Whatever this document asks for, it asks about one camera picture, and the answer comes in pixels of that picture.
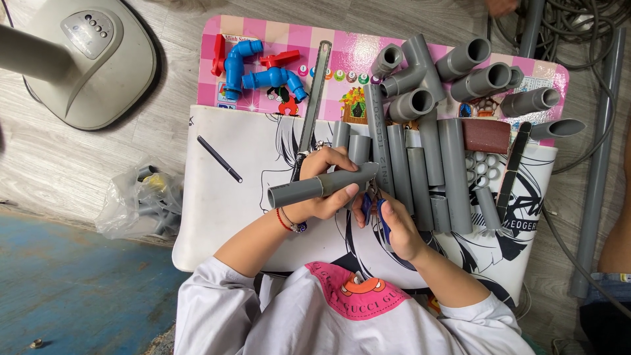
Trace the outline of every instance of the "blue faucet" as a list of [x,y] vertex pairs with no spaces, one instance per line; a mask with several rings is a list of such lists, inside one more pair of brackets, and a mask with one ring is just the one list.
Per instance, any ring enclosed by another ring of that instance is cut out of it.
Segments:
[[289,90],[296,95],[298,101],[303,101],[307,97],[307,92],[305,92],[302,81],[300,81],[298,75],[285,68],[273,66],[266,71],[260,71],[258,73],[250,71],[249,74],[243,76],[243,87],[248,89],[260,87],[278,88],[284,84],[287,84]]
[[243,40],[237,43],[226,57],[223,66],[226,71],[225,90],[226,99],[238,100],[241,94],[241,76],[243,68],[243,57],[252,56],[254,53],[263,51],[263,43],[260,40]]

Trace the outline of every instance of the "blue painted floor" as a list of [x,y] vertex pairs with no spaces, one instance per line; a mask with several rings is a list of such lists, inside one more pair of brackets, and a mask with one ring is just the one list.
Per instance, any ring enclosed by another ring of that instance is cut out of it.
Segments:
[[142,354],[188,276],[170,248],[0,214],[0,354]]

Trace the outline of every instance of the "red faucet handle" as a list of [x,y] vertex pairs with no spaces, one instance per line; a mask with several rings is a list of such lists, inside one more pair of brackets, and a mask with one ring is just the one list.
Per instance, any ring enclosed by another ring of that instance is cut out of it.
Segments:
[[295,49],[293,51],[281,52],[279,54],[271,54],[265,58],[261,57],[261,65],[265,65],[267,69],[273,66],[284,66],[291,62],[295,62],[300,59],[300,51]]
[[226,60],[226,39],[223,35],[218,33],[215,38],[215,57],[213,58],[213,69],[211,73],[215,76],[220,76],[222,72],[226,71],[223,67],[223,62]]

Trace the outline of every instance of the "red string bracelet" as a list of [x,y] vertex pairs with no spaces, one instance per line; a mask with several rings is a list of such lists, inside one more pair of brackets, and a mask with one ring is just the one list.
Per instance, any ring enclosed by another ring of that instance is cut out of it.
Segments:
[[280,218],[280,211],[278,210],[278,208],[276,209],[276,216],[278,217],[278,222],[280,222],[280,224],[281,224],[281,225],[282,225],[282,226],[283,226],[286,230],[288,230],[288,231],[292,232],[292,229],[291,229],[291,228],[289,228],[289,227],[287,227],[287,226],[285,225],[285,223],[283,223],[283,219],[282,219],[282,218]]

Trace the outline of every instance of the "white t-shirt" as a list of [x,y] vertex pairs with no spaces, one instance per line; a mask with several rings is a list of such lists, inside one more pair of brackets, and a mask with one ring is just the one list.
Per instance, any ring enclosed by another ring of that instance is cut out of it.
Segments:
[[174,355],[534,354],[493,294],[437,320],[381,279],[309,263],[261,313],[254,279],[216,258],[197,267],[177,302]]

